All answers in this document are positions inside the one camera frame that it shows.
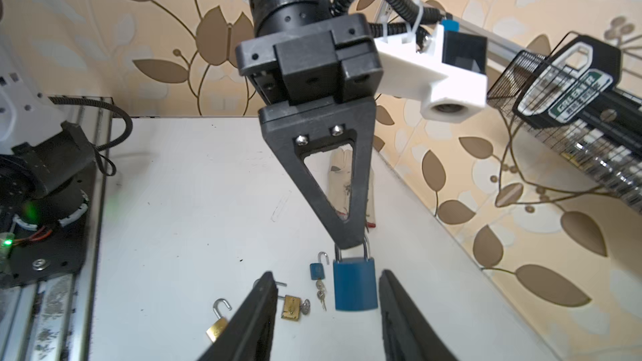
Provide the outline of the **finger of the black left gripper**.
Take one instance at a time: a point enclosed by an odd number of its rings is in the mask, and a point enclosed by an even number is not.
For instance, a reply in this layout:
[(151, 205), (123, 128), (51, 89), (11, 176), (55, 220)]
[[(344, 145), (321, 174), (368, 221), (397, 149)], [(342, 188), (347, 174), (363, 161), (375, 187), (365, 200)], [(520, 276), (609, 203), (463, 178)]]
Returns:
[[(339, 249), (364, 243), (365, 211), (376, 126), (371, 97), (338, 104), (331, 98), (304, 105), (285, 102), (258, 112), (262, 138)], [(341, 219), (327, 196), (330, 157), (346, 146), (353, 152), (352, 199)]]

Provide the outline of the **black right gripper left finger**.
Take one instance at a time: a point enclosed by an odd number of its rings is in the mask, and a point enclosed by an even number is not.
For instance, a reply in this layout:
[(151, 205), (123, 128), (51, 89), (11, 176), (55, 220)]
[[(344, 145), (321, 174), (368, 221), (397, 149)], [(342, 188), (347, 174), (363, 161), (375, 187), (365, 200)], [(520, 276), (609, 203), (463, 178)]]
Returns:
[(270, 287), (276, 301), (277, 284), (271, 272), (258, 279), (240, 309), (228, 320), (220, 338), (200, 356), (201, 360), (264, 360), (269, 361), (273, 346), (277, 304), (272, 306), (274, 314), (262, 314), (264, 287)]

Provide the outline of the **small blue padlock with keys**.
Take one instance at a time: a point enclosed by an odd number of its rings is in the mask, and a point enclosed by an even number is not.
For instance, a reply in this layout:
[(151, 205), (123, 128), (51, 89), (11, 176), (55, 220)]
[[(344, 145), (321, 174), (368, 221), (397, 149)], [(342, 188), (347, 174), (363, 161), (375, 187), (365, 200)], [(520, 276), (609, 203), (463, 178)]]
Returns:
[(309, 265), (310, 278), (315, 282), (315, 287), (317, 288), (317, 298), (321, 303), (322, 309), (327, 310), (326, 307), (326, 287), (324, 285), (325, 271), (324, 264), (329, 265), (329, 255), (327, 252), (319, 252), (317, 256), (317, 262), (313, 262)]

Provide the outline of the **large blue padlock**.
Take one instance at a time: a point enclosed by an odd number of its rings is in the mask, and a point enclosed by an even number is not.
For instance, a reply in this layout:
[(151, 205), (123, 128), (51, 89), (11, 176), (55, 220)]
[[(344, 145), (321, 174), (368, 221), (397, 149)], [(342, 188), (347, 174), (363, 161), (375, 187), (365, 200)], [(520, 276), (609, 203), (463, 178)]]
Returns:
[(334, 249), (334, 305), (341, 312), (363, 312), (378, 309), (376, 264), (369, 255), (369, 239), (364, 237), (361, 257), (342, 257)]

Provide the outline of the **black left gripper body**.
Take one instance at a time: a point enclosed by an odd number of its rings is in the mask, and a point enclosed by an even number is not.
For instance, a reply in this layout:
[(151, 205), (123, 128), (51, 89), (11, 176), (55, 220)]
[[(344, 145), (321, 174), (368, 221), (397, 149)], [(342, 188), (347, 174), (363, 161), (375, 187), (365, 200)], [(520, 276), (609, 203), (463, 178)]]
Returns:
[(235, 53), (240, 75), (265, 105), (362, 99), (376, 93), (384, 74), (369, 23), (360, 13), (246, 40)]

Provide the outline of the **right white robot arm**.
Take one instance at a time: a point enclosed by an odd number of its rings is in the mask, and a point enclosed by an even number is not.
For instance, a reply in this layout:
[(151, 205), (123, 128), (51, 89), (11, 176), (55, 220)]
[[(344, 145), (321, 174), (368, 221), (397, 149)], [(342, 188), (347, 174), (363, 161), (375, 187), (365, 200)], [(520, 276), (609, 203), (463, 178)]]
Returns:
[[(120, 115), (125, 132), (102, 145), (65, 119), (56, 105), (94, 107)], [(88, 192), (98, 172), (107, 177), (102, 152), (133, 130), (126, 112), (108, 101), (47, 97), (32, 92), (1, 47), (1, 286), (20, 286), (53, 277), (68, 292), (90, 245)], [(31, 235), (11, 238), (15, 224)], [(382, 272), (380, 294), (386, 360), (457, 360), (420, 314), (396, 276)], [(237, 316), (198, 360), (269, 360), (277, 307), (270, 272), (258, 280)]]

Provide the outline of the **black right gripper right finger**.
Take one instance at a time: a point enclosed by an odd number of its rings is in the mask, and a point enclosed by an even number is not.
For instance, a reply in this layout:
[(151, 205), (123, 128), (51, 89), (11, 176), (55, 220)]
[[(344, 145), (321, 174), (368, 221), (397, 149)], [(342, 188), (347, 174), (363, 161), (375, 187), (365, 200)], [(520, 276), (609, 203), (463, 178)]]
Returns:
[(379, 280), (386, 360), (456, 360), (391, 270)]

